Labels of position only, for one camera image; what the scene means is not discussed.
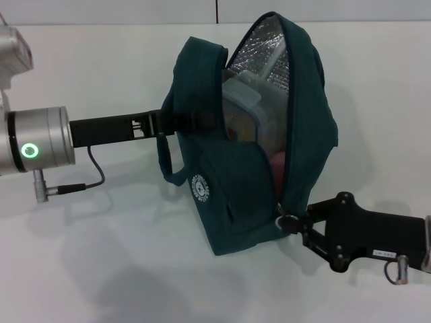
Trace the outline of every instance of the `white wall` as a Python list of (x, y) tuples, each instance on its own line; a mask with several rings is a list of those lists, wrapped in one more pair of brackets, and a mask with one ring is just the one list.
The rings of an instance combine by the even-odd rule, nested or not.
[(429, 0), (218, 0), (220, 22), (253, 22), (276, 11), (294, 22), (429, 20)]
[(215, 0), (2, 0), (10, 24), (210, 24)]

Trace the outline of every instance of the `bag opening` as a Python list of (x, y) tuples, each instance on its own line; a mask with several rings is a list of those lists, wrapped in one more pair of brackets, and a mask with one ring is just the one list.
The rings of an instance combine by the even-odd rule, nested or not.
[(278, 18), (269, 16), (248, 35), (224, 71), (222, 97), (228, 138), (262, 147), (278, 198), (284, 184), (289, 84), (284, 33)]

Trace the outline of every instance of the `white table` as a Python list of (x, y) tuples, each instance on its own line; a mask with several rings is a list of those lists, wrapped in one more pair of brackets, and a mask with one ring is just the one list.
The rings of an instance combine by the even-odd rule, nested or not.
[[(22, 27), (35, 70), (13, 110), (71, 120), (161, 106), (189, 36), (234, 50), (250, 25)], [(311, 202), (349, 190), (367, 209), (431, 213), (431, 23), (301, 24), (318, 48), (339, 127)], [(181, 167), (176, 139), (175, 168)], [(48, 184), (98, 179), (85, 149)], [(429, 320), (431, 275), (394, 287), (383, 262), (334, 273), (300, 237), (215, 257), (187, 186), (165, 183), (154, 140), (94, 148), (95, 189), (37, 205), (32, 175), (0, 179), (0, 322), (281, 323)]]

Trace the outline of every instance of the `insulated lunch bag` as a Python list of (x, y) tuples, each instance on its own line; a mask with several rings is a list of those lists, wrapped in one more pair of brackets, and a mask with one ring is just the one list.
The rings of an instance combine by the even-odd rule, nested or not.
[(338, 141), (322, 63), (301, 27), (267, 13), (227, 58), (220, 45), (187, 41), (162, 106), (197, 116), (187, 127), (176, 119), (182, 170), (172, 173), (168, 142), (157, 139), (164, 178), (188, 181), (215, 255), (284, 237), (275, 220), (305, 214)]

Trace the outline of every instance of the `black mount bracket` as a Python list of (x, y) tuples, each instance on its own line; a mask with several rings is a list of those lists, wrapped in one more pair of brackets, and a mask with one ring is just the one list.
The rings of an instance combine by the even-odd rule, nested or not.
[(74, 148), (170, 136), (176, 131), (184, 133), (207, 131), (218, 126), (214, 113), (205, 110), (184, 114), (154, 110), (75, 120), (69, 124)]
[[(313, 229), (321, 221), (326, 221), (325, 235)], [(334, 199), (309, 205), (304, 217), (284, 215), (277, 225), (286, 233), (301, 233), (304, 246), (339, 273), (359, 257), (395, 261), (401, 255), (408, 257), (411, 268), (429, 272), (426, 221), (364, 210), (352, 193), (341, 192)]]

